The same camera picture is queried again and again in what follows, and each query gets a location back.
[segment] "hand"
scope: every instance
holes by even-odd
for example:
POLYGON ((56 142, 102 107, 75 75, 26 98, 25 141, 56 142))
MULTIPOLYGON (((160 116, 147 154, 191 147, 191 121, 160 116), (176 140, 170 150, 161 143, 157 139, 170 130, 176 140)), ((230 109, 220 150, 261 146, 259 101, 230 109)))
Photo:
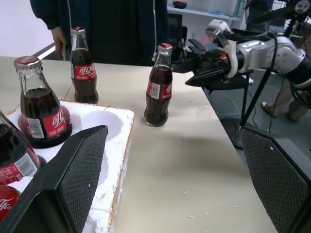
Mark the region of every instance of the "hand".
POLYGON ((246 2, 246 6, 245 6, 245 10, 247 10, 249 8, 249 5, 252 3, 253 0, 247 0, 246 2))
POLYGON ((51 30, 53 35, 53 40, 55 42, 55 53, 60 59, 63 59, 62 49, 63 46, 66 46, 66 39, 61 27, 56 27, 51 30))

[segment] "person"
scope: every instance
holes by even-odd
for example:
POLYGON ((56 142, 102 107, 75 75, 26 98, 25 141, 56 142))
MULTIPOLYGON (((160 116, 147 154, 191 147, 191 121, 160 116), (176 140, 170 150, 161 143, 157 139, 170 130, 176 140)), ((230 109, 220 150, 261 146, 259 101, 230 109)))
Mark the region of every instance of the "person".
POLYGON ((274 0, 247 0, 245 9, 248 9, 246 30, 252 32, 269 31, 269 22, 253 23, 251 20, 271 11, 274 0))
POLYGON ((97 63, 150 65, 156 47, 169 41, 167 0, 31 0, 51 30, 55 52, 71 48, 71 27, 86 29, 97 63))
MULTIPOLYGON (((303 31, 298 32, 298 34, 303 33, 304 36, 299 37, 297 39, 297 41, 295 42, 296 47, 305 50, 306 54, 310 55, 311 47, 306 45, 311 44, 311 25, 307 23, 305 26, 301 27, 300 30, 303 31)), ((307 94, 305 92, 302 92, 300 94, 300 97, 304 101, 306 100, 306 96, 307 94)), ((277 117, 280 115, 282 110, 287 106, 287 104, 290 102, 291 99, 292 93, 290 89, 290 82, 288 80, 284 80, 279 96, 275 100, 262 102, 261 107, 269 115, 277 117)), ((308 108, 305 108, 304 106, 293 100, 289 105, 287 117, 291 121, 297 121, 302 116, 304 116, 307 113, 307 111, 308 108)))
MULTIPOLYGON (((300 97, 305 101, 306 93, 302 92, 300 97)), ((263 110, 274 117, 277 117, 281 114, 282 110, 287 106, 289 101, 292 99, 292 93, 290 89, 290 82, 288 80, 283 81, 283 85, 280 90, 280 94, 276 100, 270 100, 269 102, 262 102, 261 107, 263 110)), ((303 107, 298 102, 293 100, 289 104, 289 110, 287 112, 287 118, 291 121, 299 120, 304 114, 306 114, 308 108, 303 107)))

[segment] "bottle neck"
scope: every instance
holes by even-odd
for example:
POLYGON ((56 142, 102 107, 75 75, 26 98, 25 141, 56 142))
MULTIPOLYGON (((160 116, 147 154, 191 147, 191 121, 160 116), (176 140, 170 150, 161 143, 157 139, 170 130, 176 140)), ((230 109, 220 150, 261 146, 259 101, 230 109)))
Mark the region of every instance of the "bottle neck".
POLYGON ((20 90, 24 96, 27 96, 27 93, 33 96, 32 91, 38 89, 45 89, 48 92, 51 91, 44 78, 41 67, 29 70, 19 70, 18 75, 20 81, 20 90))
POLYGON ((85 49, 88 50, 88 45, 86 41, 86 35, 85 34, 78 34, 73 33, 72 34, 72 47, 71 50, 75 51, 78 49, 85 49))
POLYGON ((157 66, 165 66, 172 69, 171 52, 159 52, 155 61, 155 67, 157 66))

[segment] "bottle cap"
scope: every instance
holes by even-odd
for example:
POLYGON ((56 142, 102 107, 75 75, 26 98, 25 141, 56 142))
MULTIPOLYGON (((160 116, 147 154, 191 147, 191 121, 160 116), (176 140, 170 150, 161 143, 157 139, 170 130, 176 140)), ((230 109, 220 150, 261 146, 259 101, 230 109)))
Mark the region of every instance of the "bottle cap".
POLYGON ((19 198, 19 192, 6 185, 0 185, 0 222, 19 198))
POLYGON ((34 56, 23 56, 15 59, 14 67, 18 70, 36 69, 41 67, 42 63, 39 58, 34 56))
POLYGON ((86 30, 85 28, 82 27, 73 27, 71 28, 70 32, 73 34, 85 34, 86 30))
POLYGON ((161 44, 159 44, 157 49, 159 51, 171 51, 173 49, 173 46, 171 44, 161 43, 161 44))

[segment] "bottle label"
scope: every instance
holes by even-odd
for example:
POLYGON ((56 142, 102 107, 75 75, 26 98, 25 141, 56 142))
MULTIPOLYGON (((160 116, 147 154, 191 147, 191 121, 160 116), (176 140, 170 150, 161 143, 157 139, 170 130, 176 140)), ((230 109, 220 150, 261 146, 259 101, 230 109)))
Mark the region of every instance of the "bottle label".
POLYGON ((157 100, 166 100, 172 97, 172 83, 160 85, 149 81, 147 95, 157 100))
POLYGON ((77 80, 92 80, 96 78, 96 71, 94 63, 86 66, 77 66, 74 68, 75 79, 77 80))
MULTIPOLYGON (((45 138, 39 119, 26 117, 24 117, 24 119, 28 135, 33 138, 45 138)), ((67 122, 63 110, 60 108, 57 113, 43 118, 43 124, 47 133, 47 138, 60 135, 67 128, 67 122)))
POLYGON ((37 166, 27 152, 17 162, 0 168, 0 184, 20 181, 25 176, 34 176, 37 171, 37 166))
POLYGON ((73 79, 74 78, 74 68, 73 68, 73 63, 70 63, 70 76, 73 79))

